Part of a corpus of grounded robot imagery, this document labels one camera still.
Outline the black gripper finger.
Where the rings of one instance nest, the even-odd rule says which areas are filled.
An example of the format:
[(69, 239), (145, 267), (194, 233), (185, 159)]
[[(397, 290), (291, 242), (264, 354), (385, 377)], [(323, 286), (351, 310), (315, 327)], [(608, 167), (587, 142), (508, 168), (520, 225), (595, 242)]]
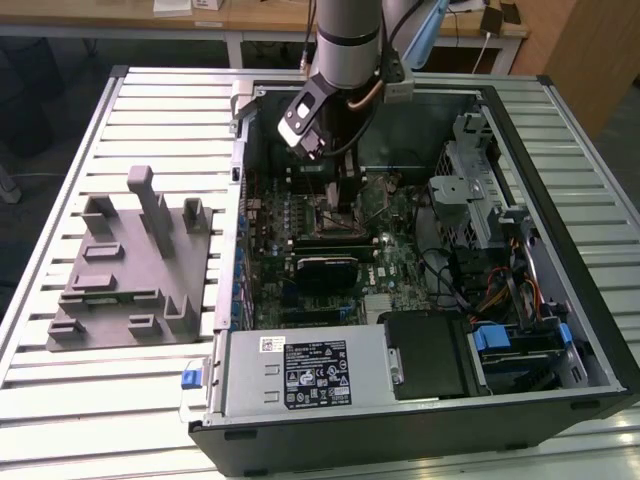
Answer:
[(348, 213), (361, 187), (357, 149), (350, 149), (339, 158), (338, 173), (338, 211)]

